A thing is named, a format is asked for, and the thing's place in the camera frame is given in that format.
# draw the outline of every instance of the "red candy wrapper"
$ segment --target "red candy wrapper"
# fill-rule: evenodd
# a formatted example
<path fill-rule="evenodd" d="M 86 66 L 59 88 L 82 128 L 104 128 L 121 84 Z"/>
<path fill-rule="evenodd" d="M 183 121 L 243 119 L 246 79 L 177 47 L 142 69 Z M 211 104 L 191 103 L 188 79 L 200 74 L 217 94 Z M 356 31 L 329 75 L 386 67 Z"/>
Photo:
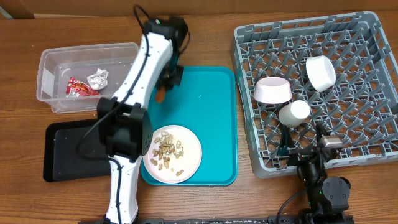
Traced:
<path fill-rule="evenodd" d="M 67 86 L 67 97 L 96 96 L 99 93 L 93 90 L 89 85 L 76 78 L 70 78 Z"/>

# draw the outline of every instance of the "white ceramic bowl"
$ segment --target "white ceramic bowl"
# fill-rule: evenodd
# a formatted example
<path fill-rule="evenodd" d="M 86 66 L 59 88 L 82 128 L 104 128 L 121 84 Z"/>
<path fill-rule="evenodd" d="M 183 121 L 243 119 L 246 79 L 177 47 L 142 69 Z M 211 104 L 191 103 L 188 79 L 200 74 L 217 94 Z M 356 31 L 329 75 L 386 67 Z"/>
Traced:
<path fill-rule="evenodd" d="M 290 83 L 280 77 L 262 78 L 256 83 L 253 97 L 261 103 L 285 103 L 292 98 Z"/>
<path fill-rule="evenodd" d="M 316 91 L 324 91 L 335 84 L 335 68 L 326 56 L 308 58 L 305 67 L 308 78 Z"/>

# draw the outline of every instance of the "white cup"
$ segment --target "white cup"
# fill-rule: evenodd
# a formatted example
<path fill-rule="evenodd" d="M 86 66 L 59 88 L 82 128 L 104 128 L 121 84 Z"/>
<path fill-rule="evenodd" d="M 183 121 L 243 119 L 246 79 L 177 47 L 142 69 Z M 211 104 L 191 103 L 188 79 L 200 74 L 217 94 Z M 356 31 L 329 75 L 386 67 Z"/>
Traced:
<path fill-rule="evenodd" d="M 336 82 L 336 72 L 326 56 L 309 57 L 305 63 L 307 75 L 316 91 L 321 92 Z"/>
<path fill-rule="evenodd" d="M 288 128 L 295 128 L 310 115 L 311 108 L 306 101 L 296 100 L 279 110 L 279 121 Z"/>

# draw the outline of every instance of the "teal tray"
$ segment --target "teal tray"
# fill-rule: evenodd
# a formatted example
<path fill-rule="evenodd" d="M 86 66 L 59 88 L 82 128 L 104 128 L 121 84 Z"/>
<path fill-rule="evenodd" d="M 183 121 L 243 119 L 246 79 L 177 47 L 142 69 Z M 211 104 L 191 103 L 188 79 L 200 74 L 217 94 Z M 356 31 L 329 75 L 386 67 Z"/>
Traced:
<path fill-rule="evenodd" d="M 235 79 L 230 69 L 186 66 L 180 86 L 168 91 L 163 103 L 156 103 L 152 93 L 148 112 L 154 130 L 172 124 L 191 130 L 203 153 L 199 169 L 179 184 L 155 180 L 142 163 L 141 175 L 148 184 L 225 186 L 235 181 L 238 134 Z"/>

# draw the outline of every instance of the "wooden table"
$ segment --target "wooden table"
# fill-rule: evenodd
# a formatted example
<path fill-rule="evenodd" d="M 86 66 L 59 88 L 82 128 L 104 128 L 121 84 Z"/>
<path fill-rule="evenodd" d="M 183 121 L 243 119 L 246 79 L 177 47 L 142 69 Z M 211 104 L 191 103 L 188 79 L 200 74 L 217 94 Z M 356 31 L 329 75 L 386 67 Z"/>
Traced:
<path fill-rule="evenodd" d="M 186 16 L 191 43 L 183 65 L 232 68 L 229 47 L 237 26 L 343 12 Z M 398 11 L 377 12 L 398 54 Z M 116 42 L 139 43 L 131 17 L 0 21 L 0 223 L 76 223 L 100 219 L 109 205 L 109 177 L 47 183 L 42 178 L 45 129 L 51 123 L 89 119 L 95 112 L 54 114 L 35 97 L 37 68 L 45 49 Z M 237 91 L 239 175 L 228 187 L 154 187 L 139 180 L 140 217 L 239 218 L 275 215 L 302 188 L 294 176 L 258 179 L 251 170 Z M 398 218 L 398 162 L 330 170 L 352 184 L 348 214 L 357 223 Z M 305 196 L 284 210 L 305 208 Z"/>

